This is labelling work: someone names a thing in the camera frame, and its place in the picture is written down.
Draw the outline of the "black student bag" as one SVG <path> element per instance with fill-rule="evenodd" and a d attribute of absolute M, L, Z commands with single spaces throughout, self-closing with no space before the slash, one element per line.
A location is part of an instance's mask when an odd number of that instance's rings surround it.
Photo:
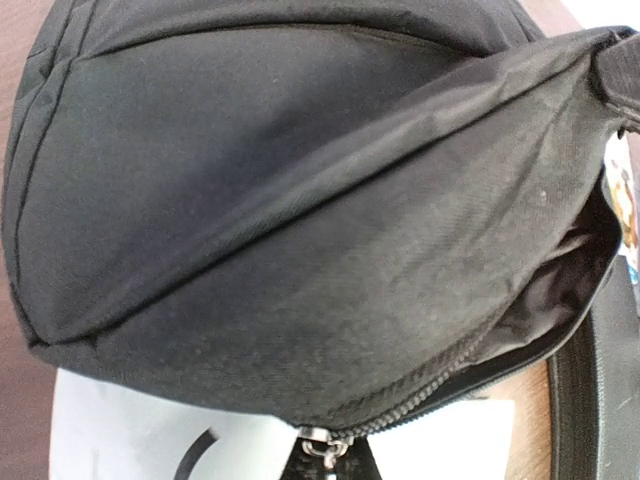
<path fill-rule="evenodd" d="M 638 129 L 638 32 L 548 37 L 516 1 L 56 1 L 7 141 L 10 298 L 57 372 L 369 437 L 571 339 Z"/>

